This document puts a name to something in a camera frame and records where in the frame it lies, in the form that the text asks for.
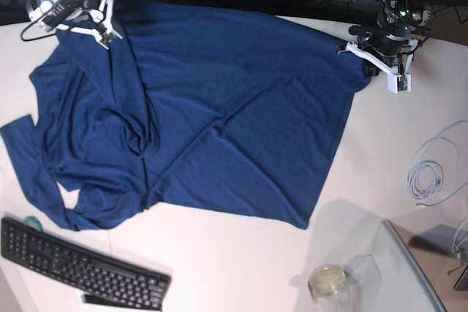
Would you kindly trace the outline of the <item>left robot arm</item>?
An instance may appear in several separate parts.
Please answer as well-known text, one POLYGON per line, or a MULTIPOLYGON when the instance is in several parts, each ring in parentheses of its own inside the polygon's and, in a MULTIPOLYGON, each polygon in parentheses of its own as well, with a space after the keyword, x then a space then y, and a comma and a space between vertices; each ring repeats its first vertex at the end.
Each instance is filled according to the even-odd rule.
POLYGON ((410 64, 431 36, 425 24, 431 17, 427 0, 378 0, 380 12, 374 26, 350 26, 353 42, 337 53, 352 53, 363 60, 368 77, 384 73, 388 90, 397 94, 412 90, 410 64))

